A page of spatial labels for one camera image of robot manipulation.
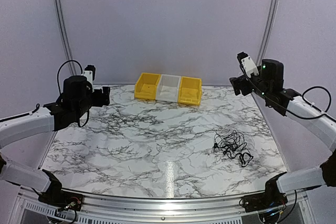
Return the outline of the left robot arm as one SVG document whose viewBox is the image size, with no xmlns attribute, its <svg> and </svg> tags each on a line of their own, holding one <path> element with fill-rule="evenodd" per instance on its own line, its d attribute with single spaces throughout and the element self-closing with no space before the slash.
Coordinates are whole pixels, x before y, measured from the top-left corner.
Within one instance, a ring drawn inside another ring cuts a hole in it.
<svg viewBox="0 0 336 224">
<path fill-rule="evenodd" d="M 80 68 L 79 75 L 70 76 L 58 83 L 59 97 L 55 102 L 37 104 L 35 109 L 19 115 L 1 119 L 1 148 L 41 133 L 58 132 L 76 123 L 83 116 L 90 116 L 92 107 L 103 107 L 110 103 L 110 88 L 94 89 L 96 68 L 87 65 Z M 62 183 L 50 171 L 34 169 L 1 156 L 1 180 L 32 188 L 39 201 L 57 206 L 80 205 L 81 196 L 63 191 Z"/>
</svg>

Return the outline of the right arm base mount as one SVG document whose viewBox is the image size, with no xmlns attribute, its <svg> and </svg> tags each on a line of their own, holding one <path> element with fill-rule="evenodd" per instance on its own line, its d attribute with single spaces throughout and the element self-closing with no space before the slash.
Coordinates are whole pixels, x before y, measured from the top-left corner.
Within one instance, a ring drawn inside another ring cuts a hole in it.
<svg viewBox="0 0 336 224">
<path fill-rule="evenodd" d="M 265 192 L 245 195 L 239 201 L 239 205 L 246 212 L 261 211 L 278 206 L 284 206 L 288 202 L 285 194 L 268 196 Z"/>
</svg>

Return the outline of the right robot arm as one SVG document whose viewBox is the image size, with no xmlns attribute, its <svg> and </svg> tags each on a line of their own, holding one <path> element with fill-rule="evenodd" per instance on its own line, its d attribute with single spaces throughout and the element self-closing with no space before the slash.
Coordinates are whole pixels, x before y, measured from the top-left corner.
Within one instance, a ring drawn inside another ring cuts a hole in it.
<svg viewBox="0 0 336 224">
<path fill-rule="evenodd" d="M 298 122 L 332 153 L 320 166 L 281 173 L 269 179 L 264 192 L 243 197 L 245 209 L 252 211 L 280 205 L 286 202 L 286 193 L 293 190 L 335 187 L 335 119 L 305 99 L 304 94 L 283 87 L 284 66 L 281 62 L 263 59 L 257 66 L 244 52 L 238 54 L 237 60 L 243 74 L 230 78 L 235 95 L 253 93 L 259 96 L 266 107 Z"/>
</svg>

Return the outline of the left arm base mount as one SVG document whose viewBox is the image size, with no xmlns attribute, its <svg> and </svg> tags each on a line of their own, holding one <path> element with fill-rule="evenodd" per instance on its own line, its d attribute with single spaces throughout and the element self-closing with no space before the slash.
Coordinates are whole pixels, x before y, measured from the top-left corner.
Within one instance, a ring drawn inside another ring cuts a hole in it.
<svg viewBox="0 0 336 224">
<path fill-rule="evenodd" d="M 70 206 L 70 210 L 80 211 L 83 203 L 83 195 L 77 193 L 71 193 L 68 191 L 61 191 L 58 196 L 47 196 L 46 194 L 41 194 L 38 197 L 38 201 L 46 203 L 51 206 L 65 209 L 66 206 L 69 206 L 71 203 L 74 203 L 74 206 Z"/>
</svg>

